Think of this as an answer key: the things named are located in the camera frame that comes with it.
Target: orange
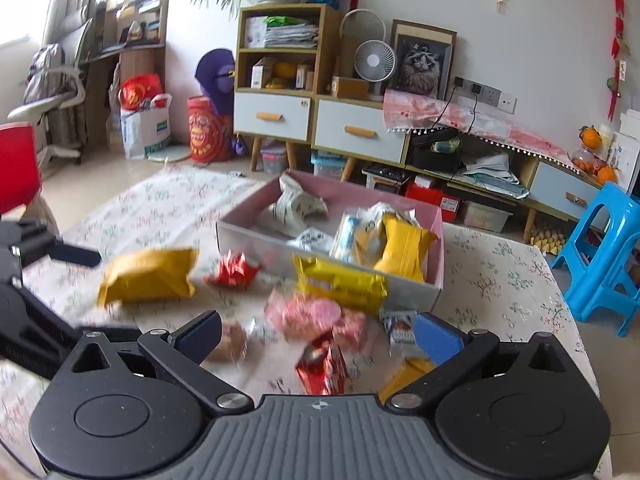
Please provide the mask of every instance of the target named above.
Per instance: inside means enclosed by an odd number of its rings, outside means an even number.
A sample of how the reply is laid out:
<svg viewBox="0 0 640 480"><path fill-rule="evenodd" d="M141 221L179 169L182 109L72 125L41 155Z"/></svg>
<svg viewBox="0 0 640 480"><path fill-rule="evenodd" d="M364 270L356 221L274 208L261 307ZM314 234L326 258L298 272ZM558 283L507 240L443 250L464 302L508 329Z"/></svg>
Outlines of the orange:
<svg viewBox="0 0 640 480"><path fill-rule="evenodd" d="M598 172L598 182L604 186L604 183L608 181L617 182L618 178L616 177L616 172L609 166L603 166Z"/></svg>
<svg viewBox="0 0 640 480"><path fill-rule="evenodd" d="M582 143L592 150L597 150L602 144L600 134L593 126L590 128L585 126L580 132L580 138L582 139Z"/></svg>

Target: glass jar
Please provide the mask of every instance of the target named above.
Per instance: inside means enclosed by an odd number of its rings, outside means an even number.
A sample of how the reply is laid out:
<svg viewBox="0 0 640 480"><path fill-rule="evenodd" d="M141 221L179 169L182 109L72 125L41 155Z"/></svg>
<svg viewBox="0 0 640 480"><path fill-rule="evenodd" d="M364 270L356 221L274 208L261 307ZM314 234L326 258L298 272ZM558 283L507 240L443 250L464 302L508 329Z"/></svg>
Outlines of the glass jar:
<svg viewBox="0 0 640 480"><path fill-rule="evenodd" d="M593 156L593 152L586 146L582 146L574 151L571 156L571 162L574 163L580 170L583 170L586 174L592 175L596 159Z"/></svg>

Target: picture frame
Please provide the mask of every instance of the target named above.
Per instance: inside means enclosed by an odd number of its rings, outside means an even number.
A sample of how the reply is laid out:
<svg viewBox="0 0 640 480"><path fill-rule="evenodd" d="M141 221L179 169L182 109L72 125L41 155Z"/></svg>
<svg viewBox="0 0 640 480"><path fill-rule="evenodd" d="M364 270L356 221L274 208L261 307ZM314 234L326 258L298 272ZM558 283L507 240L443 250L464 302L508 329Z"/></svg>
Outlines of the picture frame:
<svg viewBox="0 0 640 480"><path fill-rule="evenodd" d="M388 87L446 100L456 38L453 30L394 20L390 43L398 68Z"/></svg>

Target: red chair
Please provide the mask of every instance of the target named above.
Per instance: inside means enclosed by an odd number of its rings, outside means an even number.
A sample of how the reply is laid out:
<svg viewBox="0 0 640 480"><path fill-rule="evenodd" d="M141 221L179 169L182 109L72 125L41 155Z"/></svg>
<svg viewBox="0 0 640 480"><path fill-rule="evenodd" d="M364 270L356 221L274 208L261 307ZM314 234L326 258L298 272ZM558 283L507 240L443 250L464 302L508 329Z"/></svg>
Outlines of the red chair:
<svg viewBox="0 0 640 480"><path fill-rule="evenodd" d="M36 159L33 126L0 126L0 215L27 206L23 218L40 218L55 234L58 227L40 195L42 182Z"/></svg>

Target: white drawer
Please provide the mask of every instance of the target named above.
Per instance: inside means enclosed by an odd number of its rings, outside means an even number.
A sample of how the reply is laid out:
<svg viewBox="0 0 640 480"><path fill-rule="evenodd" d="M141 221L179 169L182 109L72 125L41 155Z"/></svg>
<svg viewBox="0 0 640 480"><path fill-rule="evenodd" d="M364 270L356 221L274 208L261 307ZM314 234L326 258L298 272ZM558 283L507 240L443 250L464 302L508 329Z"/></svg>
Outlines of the white drawer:
<svg viewBox="0 0 640 480"><path fill-rule="evenodd" d="M576 176L540 162L531 184L529 198L579 220L586 211L584 203L590 204L598 192L598 188L587 184ZM609 215L606 210L601 209L596 215L593 225L604 229L608 219Z"/></svg>
<svg viewBox="0 0 640 480"><path fill-rule="evenodd" d="M306 140L311 99L236 92L234 130L283 139Z"/></svg>
<svg viewBox="0 0 640 480"><path fill-rule="evenodd" d="M388 132L378 108L321 100L314 146L399 164L404 134Z"/></svg>

